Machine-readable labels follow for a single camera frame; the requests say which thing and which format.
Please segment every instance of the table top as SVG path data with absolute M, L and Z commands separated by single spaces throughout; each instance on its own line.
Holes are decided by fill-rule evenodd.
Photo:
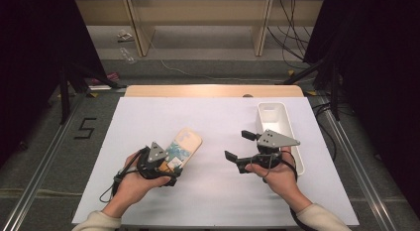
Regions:
M 347 225 L 359 224 L 306 98 L 234 97 L 234 94 L 242 97 L 244 92 L 255 95 L 258 90 L 273 89 L 266 85 L 164 87 L 166 93 L 162 92 L 162 86 L 129 87 L 128 96 L 137 91 L 145 97 L 121 98 L 73 223 L 82 222 L 90 211 L 104 206 L 98 197 L 133 151 L 149 146 L 152 141 L 165 147 L 180 129 L 189 127 L 203 138 L 203 145 L 177 184 L 151 190 L 126 212 L 124 225 L 149 228 L 295 227 L 284 200 L 273 194 L 259 177 L 239 174 L 236 166 L 224 158 L 225 150 L 239 157 L 255 154 L 255 142 L 243 139 L 241 130 L 256 129 L 259 103 L 280 102 L 286 106 L 294 135 L 301 142 L 299 151 L 305 173 L 299 177 L 299 187 L 311 200 L 336 213 Z M 204 90 L 207 91 L 202 92 L 204 97 L 182 97 L 182 94 L 197 95 L 191 89 L 193 87 L 196 91 L 212 89 Z M 166 96 L 147 96 L 154 89 Z M 223 89 L 231 91 L 232 97 L 212 96 Z M 296 87 L 276 88 L 278 91 L 287 89 Z

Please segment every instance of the white sleeve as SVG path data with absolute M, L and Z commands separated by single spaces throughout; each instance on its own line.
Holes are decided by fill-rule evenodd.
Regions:
M 339 217 L 319 204 L 309 205 L 296 216 L 305 225 L 319 231 L 350 230 Z
M 72 231 L 114 231 L 121 226 L 121 218 L 113 218 L 100 212 L 93 211 L 86 221 L 75 226 Z

